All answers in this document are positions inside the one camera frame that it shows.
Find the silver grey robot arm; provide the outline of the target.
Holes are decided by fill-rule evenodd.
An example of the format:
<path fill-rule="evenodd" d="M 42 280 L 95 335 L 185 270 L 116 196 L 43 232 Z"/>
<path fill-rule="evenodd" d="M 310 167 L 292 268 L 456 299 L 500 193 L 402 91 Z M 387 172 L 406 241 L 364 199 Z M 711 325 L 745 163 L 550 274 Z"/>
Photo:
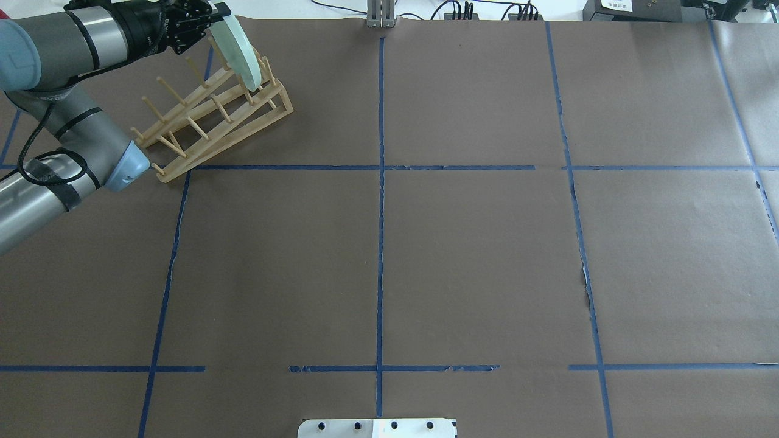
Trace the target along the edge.
<path fill-rule="evenodd" d="M 214 1 L 70 1 L 60 12 L 2 19 L 2 92 L 37 120 L 2 177 L 2 253 L 151 167 L 81 82 L 167 48 L 186 52 L 231 14 Z"/>

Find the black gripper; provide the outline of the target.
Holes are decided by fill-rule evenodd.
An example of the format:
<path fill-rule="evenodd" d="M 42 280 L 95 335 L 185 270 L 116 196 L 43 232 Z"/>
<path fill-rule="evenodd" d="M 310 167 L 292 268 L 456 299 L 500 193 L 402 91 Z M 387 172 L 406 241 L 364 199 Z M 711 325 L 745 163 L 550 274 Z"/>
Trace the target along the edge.
<path fill-rule="evenodd" d="M 207 1 L 125 2 L 128 56 L 147 57 L 168 48 L 186 52 L 205 36 L 215 13 L 231 16 L 232 11 L 226 3 Z"/>

